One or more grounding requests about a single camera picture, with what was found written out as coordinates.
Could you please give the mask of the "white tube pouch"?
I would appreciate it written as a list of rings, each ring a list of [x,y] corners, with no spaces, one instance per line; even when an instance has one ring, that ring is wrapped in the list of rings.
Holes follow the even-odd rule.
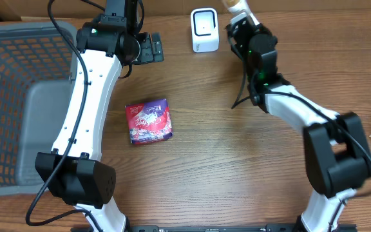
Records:
[[[246,0],[222,0],[226,9],[232,14],[231,24],[236,24],[242,19],[247,19],[249,24],[257,26],[260,22],[252,13]]]

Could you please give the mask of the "red purple snack pack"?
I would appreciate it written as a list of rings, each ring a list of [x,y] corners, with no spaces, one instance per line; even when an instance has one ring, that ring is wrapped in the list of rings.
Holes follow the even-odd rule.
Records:
[[[171,114],[166,99],[127,105],[125,111],[132,144],[168,140],[173,136]]]

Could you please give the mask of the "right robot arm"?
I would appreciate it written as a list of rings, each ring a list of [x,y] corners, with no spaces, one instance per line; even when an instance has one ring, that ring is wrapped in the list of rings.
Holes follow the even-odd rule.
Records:
[[[278,72],[278,43],[253,16],[241,13],[225,27],[243,64],[247,100],[284,120],[303,138],[305,169],[313,188],[291,231],[356,231],[338,220],[349,200],[371,195],[371,152],[359,116],[339,114],[300,94]]]

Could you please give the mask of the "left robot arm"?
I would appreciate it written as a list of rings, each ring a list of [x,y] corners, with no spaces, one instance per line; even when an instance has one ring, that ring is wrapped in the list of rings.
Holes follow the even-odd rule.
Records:
[[[108,1],[101,13],[77,31],[69,47],[77,57],[74,87],[61,131],[35,168],[50,191],[74,213],[82,213],[90,231],[130,231],[127,216],[113,198],[115,170],[101,161],[101,139],[109,100],[124,67],[161,62],[159,34],[142,31],[142,1]]]

